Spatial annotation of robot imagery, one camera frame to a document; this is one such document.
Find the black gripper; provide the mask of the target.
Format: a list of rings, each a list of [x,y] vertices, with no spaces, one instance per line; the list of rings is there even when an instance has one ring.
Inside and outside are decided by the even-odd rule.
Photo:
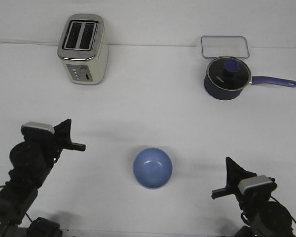
[[[25,132],[24,140],[38,142],[41,145],[43,157],[47,163],[56,163],[63,149],[85,151],[86,145],[71,141],[71,119],[66,119],[54,126],[55,133],[44,131]]]
[[[238,188],[241,180],[256,177],[254,172],[246,171],[232,158],[226,157],[226,186],[212,190],[211,198],[216,199],[227,195],[235,195],[238,205],[245,216],[253,215],[258,209],[270,200],[271,193],[277,188],[277,184],[258,185],[244,192]]]

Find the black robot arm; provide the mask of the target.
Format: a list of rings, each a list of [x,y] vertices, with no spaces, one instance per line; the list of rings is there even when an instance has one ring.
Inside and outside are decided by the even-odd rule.
[[[226,157],[226,186],[212,191],[211,198],[234,195],[245,223],[236,237],[294,237],[295,218],[271,193],[277,188],[274,178],[257,175]]]
[[[71,141],[71,119],[56,126],[28,122],[21,126],[24,141],[12,148],[10,177],[0,186],[0,237],[61,237],[60,225],[38,217],[21,228],[27,211],[38,196],[61,152],[85,151],[86,145]]]

